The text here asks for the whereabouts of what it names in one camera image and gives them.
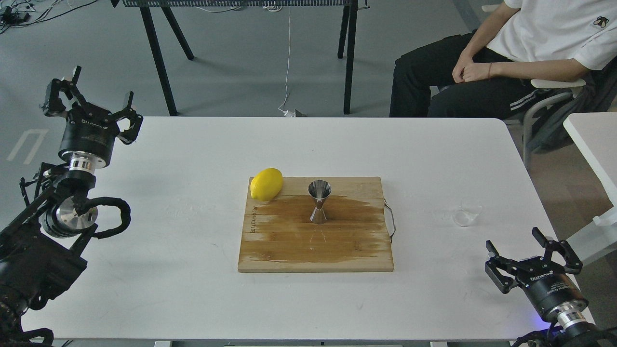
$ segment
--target gray floor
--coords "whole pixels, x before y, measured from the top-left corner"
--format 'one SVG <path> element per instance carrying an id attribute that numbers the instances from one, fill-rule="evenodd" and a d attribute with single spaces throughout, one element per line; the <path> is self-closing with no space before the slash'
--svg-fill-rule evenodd
<path id="1" fill-rule="evenodd" d="M 480 5 L 492 2 L 369 1 L 371 8 L 358 15 L 350 116 L 387 117 L 394 60 L 442 37 L 468 32 L 485 16 Z M 72 7 L 85 3 L 70 1 Z M 52 14 L 68 9 L 63 2 Z M 197 57 L 194 61 L 184 58 L 161 11 L 152 12 L 176 105 L 183 115 L 282 116 L 277 107 L 285 97 L 288 8 L 276 13 L 247 8 L 222 14 L 174 9 Z M 298 109 L 310 117 L 343 116 L 345 60 L 336 58 L 340 21 L 337 7 L 291 9 L 289 99 L 284 109 Z M 167 115 L 138 9 L 122 5 L 114 9 L 109 2 L 99 1 L 46 23 L 6 31 L 0 35 L 0 195 L 6 200 L 0 224 L 7 224 L 22 208 L 16 189 L 19 177 L 35 172 L 41 161 L 56 160 L 64 123 L 43 117 L 38 106 L 49 81 L 69 75 L 76 65 L 83 67 L 79 87 L 87 100 L 117 111 L 124 94 L 133 90 L 140 114 Z M 9 162 L 6 158 L 13 145 L 29 128 L 50 129 L 44 146 L 31 163 Z M 511 133 L 520 145 L 519 130 L 513 127 Z M 529 174 L 562 239 L 611 207 L 575 146 L 534 156 Z M 617 255 L 585 266 L 577 280 L 597 325 L 617 325 Z M 120 345 L 120 341 L 73 344 Z M 152 344 L 127 341 L 125 345 Z"/>

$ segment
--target white desk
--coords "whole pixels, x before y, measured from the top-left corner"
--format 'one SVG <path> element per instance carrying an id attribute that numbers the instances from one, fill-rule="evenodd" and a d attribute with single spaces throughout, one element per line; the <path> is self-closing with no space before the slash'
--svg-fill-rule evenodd
<path id="1" fill-rule="evenodd" d="M 583 263 L 590 263 L 617 249 L 617 112 L 571 114 L 563 126 L 613 203 L 610 210 L 568 238 Z"/>
<path id="2" fill-rule="evenodd" d="M 396 217 L 394 272 L 241 274 L 250 176 L 380 176 Z M 550 222 L 508 134 L 491 119 L 169 118 L 117 145 L 90 197 L 132 208 L 124 233 L 90 242 L 88 268 L 24 329 L 57 338 L 158 340 L 514 340 L 546 328 L 522 290 L 484 273 L 542 254 Z M 450 217 L 463 196 L 478 224 Z M 101 229 L 117 210 L 99 211 Z"/>

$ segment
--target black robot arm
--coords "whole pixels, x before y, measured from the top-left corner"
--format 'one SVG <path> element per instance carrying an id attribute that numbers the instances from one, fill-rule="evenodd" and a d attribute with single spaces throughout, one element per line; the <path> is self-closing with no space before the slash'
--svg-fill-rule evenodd
<path id="1" fill-rule="evenodd" d="M 528 341 L 546 347 L 596 347 L 602 340 L 617 347 L 614 335 L 599 330 L 582 314 L 588 301 L 566 275 L 578 274 L 582 269 L 582 262 L 572 247 L 567 241 L 547 239 L 538 228 L 533 228 L 532 235 L 544 248 L 544 255 L 523 261 L 501 256 L 491 241 L 486 241 L 489 260 L 484 269 L 497 288 L 505 294 L 521 287 L 542 320 L 550 323 L 549 329 L 531 332 L 519 338 L 513 347 Z M 552 261 L 554 252 L 564 258 L 565 266 Z"/>
<path id="2" fill-rule="evenodd" d="M 131 221 L 131 209 L 124 200 L 89 199 L 88 191 L 96 183 L 94 171 L 109 165 L 116 137 L 125 144 L 134 142 L 143 118 L 131 105 L 133 92 L 128 93 L 124 108 L 114 114 L 86 101 L 76 86 L 80 72 L 78 66 L 71 79 L 53 79 L 41 106 L 46 116 L 66 119 L 58 152 L 64 163 L 42 163 L 35 181 L 21 179 L 26 208 L 0 232 L 0 346 L 27 344 L 35 337 L 50 345 L 50 329 L 24 332 L 21 317 L 28 309 L 42 309 L 71 287 L 86 269 L 81 254 L 92 238 L 117 235 Z M 61 93 L 68 100 L 75 99 L 69 110 Z M 117 122 L 122 119 L 128 119 L 130 126 L 121 132 Z M 26 187 L 34 183 L 30 202 Z M 98 206 L 119 208 L 121 224 L 97 232 Z M 56 238 L 78 238 L 67 249 L 41 228 Z"/>

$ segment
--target cable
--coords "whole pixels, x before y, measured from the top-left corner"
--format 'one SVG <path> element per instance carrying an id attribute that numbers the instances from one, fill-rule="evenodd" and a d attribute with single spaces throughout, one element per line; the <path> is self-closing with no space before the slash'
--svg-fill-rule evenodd
<path id="1" fill-rule="evenodd" d="M 28 23 L 28 24 L 24 24 L 24 25 L 19 25 L 19 26 L 20 26 L 20 27 L 27 27 L 27 26 L 30 26 L 30 25 L 33 25 L 33 24 L 47 22 L 48 20 L 52 20 L 52 19 L 54 19 L 54 18 L 58 18 L 58 17 L 60 17 L 61 15 L 65 15 L 65 14 L 67 14 L 67 13 L 69 13 L 69 12 L 73 12 L 73 11 L 75 11 L 75 10 L 77 10 L 77 9 L 81 9 L 82 7 L 86 7 L 86 6 L 88 6 L 88 5 L 92 5 L 92 4 L 94 4 L 95 2 L 97 2 L 97 1 L 98 1 L 98 0 L 94 0 L 94 1 L 92 1 L 92 2 L 89 2 L 89 3 L 85 4 L 85 5 L 77 6 L 77 7 L 73 8 L 73 9 L 68 10 L 67 12 L 61 13 L 61 14 L 59 14 L 59 15 L 55 15 L 55 16 L 53 16 L 53 17 L 51 17 L 51 18 L 48 18 L 48 19 L 39 20 L 39 21 L 37 21 L 37 22 L 32 22 L 32 23 Z"/>
<path id="2" fill-rule="evenodd" d="M 49 15 L 49 13 L 51 12 L 52 8 L 53 8 L 55 5 L 58 5 L 60 2 L 62 2 L 62 0 L 54 0 L 54 2 L 52 2 L 52 4 L 51 4 L 51 5 L 49 5 L 49 7 L 48 7 L 45 11 L 43 11 L 43 13 L 41 13 L 41 14 L 39 15 L 39 17 L 38 17 L 37 19 L 35 19 L 34 21 L 32 21 L 32 22 L 30 22 L 30 23 L 26 23 L 26 24 L 8 25 L 6 28 L 4 28 L 4 27 L 3 27 L 3 28 L 1 29 L 0 34 L 3 34 L 5 31 L 7 31 L 9 28 L 12 28 L 12 27 L 15 27 L 15 28 L 24 28 L 24 27 L 29 27 L 30 25 L 33 25 L 33 24 L 38 24 L 38 23 L 47 22 L 48 20 L 52 20 L 52 19 L 58 18 L 58 17 L 63 16 L 63 15 L 65 15 L 65 14 L 69 13 L 69 12 L 73 12 L 73 11 L 75 11 L 75 10 L 77 10 L 77 9 L 81 9 L 82 7 L 86 7 L 86 6 L 88 6 L 88 5 L 94 4 L 94 3 L 95 3 L 95 2 L 97 2 L 97 1 L 98 1 L 98 0 L 94 0 L 94 1 L 89 2 L 89 3 L 87 3 L 87 4 L 84 4 L 84 5 L 81 5 L 81 6 L 78 6 L 78 7 L 71 8 L 70 10 L 68 10 L 68 11 L 66 11 L 66 12 L 63 12 L 63 13 L 61 13 L 61 14 L 55 15 L 55 16 L 53 16 L 53 17 L 51 17 L 51 18 L 47 18 L 47 16 L 48 16 L 48 15 Z M 25 1 L 25 2 L 23 2 L 22 4 L 25 4 L 25 3 L 30 4 L 30 2 L 29 2 L 29 1 Z"/>
<path id="3" fill-rule="evenodd" d="M 549 326 L 549 328 L 546 330 L 546 340 L 548 342 L 551 342 L 550 340 L 550 331 L 553 330 L 553 328 L 555 327 L 556 322 L 552 322 Z"/>
<path id="4" fill-rule="evenodd" d="M 270 12 L 278 12 L 283 9 L 282 6 L 264 6 L 263 9 L 268 10 Z"/>
<path id="5" fill-rule="evenodd" d="M 285 100 L 283 100 L 283 103 L 278 107 L 278 110 L 281 111 L 283 114 L 286 114 L 287 112 L 282 110 L 281 107 L 283 107 L 285 105 L 285 103 L 287 102 L 287 98 L 289 97 L 289 88 L 287 86 L 287 82 L 289 81 L 289 63 L 291 61 L 291 6 L 289 7 L 289 24 L 288 24 L 288 32 L 289 32 L 289 50 L 287 52 L 287 73 L 285 74 Z"/>
<path id="6" fill-rule="evenodd" d="M 228 8 L 227 10 L 222 10 L 222 11 L 210 11 L 210 10 L 204 9 L 203 7 L 197 7 L 197 6 L 194 6 L 194 7 L 195 7 L 196 9 L 200 9 L 200 10 L 202 10 L 202 11 L 206 11 L 206 12 L 208 12 L 208 13 L 223 13 L 223 12 L 229 12 L 229 11 L 239 11 L 239 10 L 241 10 L 241 9 L 242 9 L 242 6 L 233 6 L 233 7 Z"/>
<path id="7" fill-rule="evenodd" d="M 16 4 L 15 6 L 13 6 L 13 8 L 16 8 L 19 5 L 26 5 L 26 8 L 29 10 L 17 10 L 17 12 L 37 12 L 34 4 L 32 4 L 32 2 L 30 2 L 30 0 L 24 0 L 24 2 L 20 2 L 19 4 Z"/>

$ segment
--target stainless steel jigger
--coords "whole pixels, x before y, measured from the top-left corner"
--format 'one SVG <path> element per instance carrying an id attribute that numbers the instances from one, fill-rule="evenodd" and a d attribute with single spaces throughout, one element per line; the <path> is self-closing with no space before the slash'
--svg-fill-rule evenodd
<path id="1" fill-rule="evenodd" d="M 323 203 L 326 202 L 326 199 L 332 193 L 332 186 L 324 180 L 316 180 L 308 185 L 308 193 L 315 202 L 315 209 L 313 214 L 310 215 L 310 221 L 315 224 L 324 224 L 328 219 L 323 211 Z"/>

